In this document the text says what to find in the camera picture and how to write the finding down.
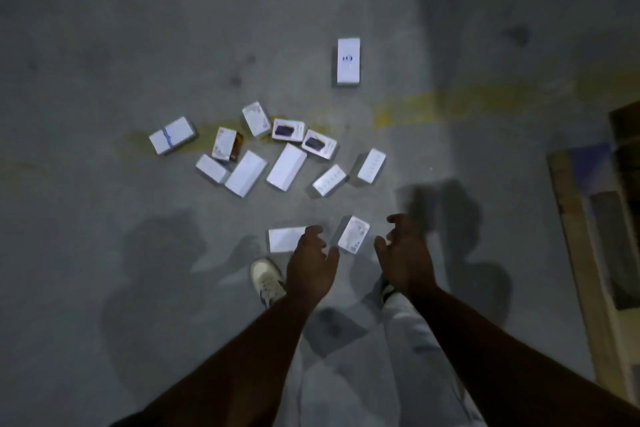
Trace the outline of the person's left hand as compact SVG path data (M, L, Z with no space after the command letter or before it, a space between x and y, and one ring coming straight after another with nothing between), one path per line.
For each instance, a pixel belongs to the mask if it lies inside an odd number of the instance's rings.
M337 269L326 265L326 242L321 237L323 228L312 225L300 237L286 270L287 297L300 307L311 311L332 288Z

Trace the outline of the person's right hand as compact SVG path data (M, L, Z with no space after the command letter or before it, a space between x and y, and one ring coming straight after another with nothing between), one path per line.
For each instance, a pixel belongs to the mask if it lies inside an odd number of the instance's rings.
M387 217L393 229L385 238L392 249L388 268L381 268L385 280L407 298L436 289L433 261L424 238L405 213Z

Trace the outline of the person's left forearm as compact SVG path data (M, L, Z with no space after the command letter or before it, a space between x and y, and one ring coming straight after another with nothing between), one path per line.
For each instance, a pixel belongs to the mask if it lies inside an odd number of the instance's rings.
M289 291L151 402L143 427L273 427L303 328L321 298Z

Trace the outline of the person's right forearm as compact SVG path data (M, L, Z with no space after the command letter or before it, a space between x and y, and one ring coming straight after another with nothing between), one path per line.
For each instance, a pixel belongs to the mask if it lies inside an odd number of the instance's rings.
M429 282L408 297L488 427L640 427L640 409L530 348Z

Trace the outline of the white left shoe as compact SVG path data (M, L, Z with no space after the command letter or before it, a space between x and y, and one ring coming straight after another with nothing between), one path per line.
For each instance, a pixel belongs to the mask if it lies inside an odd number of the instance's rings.
M286 296L286 285L280 268L266 257L255 260L250 266L250 277L265 309Z

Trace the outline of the scattered white product boxes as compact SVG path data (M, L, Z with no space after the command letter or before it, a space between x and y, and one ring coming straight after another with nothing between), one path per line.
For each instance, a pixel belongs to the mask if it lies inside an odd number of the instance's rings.
M337 42L338 85L359 85L361 80L361 40L357 37L341 38ZM337 141L308 129L302 121L268 119L261 104L256 101L243 109L244 119L254 137L271 131L273 140L286 142L278 160L267 176L267 182L274 188L286 192L300 172L306 158L315 155L331 160L336 152ZM165 155L196 137L196 131L185 117L180 117L149 136L157 155ZM245 197L257 179L266 169L267 162L252 151L247 151L234 169L229 172L222 162L237 159L237 148L241 146L241 135L232 129L220 127L214 140L211 155L203 155L196 163L210 180L223 184L231 193ZM372 184L380 173L387 155L372 148L358 170L356 179ZM347 173L334 164L313 184L312 188L320 197L326 197L334 188L347 179ZM360 218L349 218L339 237L338 246L348 253L358 253L371 226ZM272 253L292 252L303 231L301 227L269 230L269 248Z

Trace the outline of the light grey trousers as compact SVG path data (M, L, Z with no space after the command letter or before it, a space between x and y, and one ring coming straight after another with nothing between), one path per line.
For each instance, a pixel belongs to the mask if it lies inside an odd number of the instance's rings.
M337 310L315 314L275 427L486 427L415 307L391 286L372 335Z

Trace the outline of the wooden pallet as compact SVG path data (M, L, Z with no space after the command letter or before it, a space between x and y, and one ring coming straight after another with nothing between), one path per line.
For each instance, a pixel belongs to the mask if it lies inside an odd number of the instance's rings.
M596 382L640 408L640 99L547 164Z

